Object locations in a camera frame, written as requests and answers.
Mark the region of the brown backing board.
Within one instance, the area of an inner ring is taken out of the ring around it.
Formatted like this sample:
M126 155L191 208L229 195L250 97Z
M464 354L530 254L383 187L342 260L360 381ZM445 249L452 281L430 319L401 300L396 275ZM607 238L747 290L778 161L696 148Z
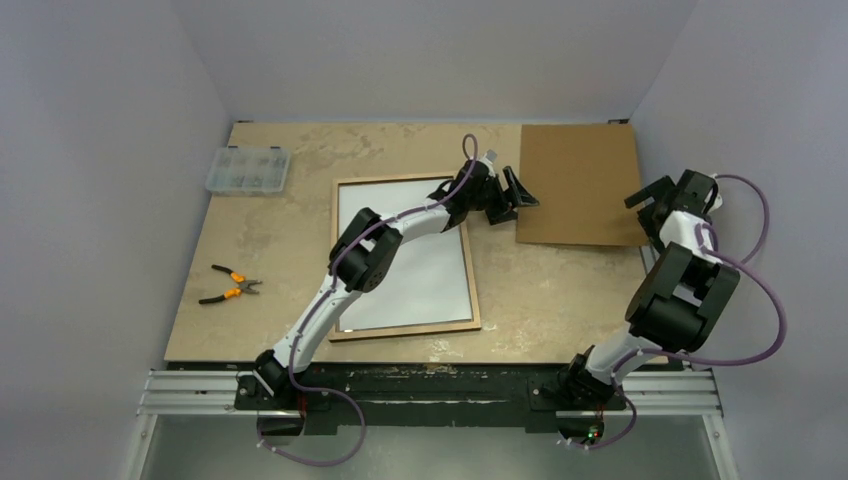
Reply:
M524 125L519 179L539 205L520 210L520 243L638 247L624 199L642 188L629 124Z

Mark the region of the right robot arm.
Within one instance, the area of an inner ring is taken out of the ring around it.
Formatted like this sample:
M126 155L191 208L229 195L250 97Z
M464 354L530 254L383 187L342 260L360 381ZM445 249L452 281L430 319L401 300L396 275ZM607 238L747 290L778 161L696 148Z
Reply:
M607 403L617 385L664 353L701 348L740 281L716 257L711 212L720 206L716 179L686 170L626 198L659 256L631 299L626 326L576 355L558 375L564 399L576 407Z

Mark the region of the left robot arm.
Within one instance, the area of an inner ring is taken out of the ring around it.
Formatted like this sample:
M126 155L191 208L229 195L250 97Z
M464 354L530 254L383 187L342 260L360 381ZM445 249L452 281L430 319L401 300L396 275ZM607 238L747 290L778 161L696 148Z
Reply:
M519 208L539 204L511 167L497 174L489 161L471 159L416 206L388 216L360 209L330 250L327 275L313 300L287 334L257 357L253 376L260 397L284 409L295 402L298 390L308 389L299 375L318 345L362 294L380 285L404 244L450 231L472 211L484 212L497 225L516 220Z

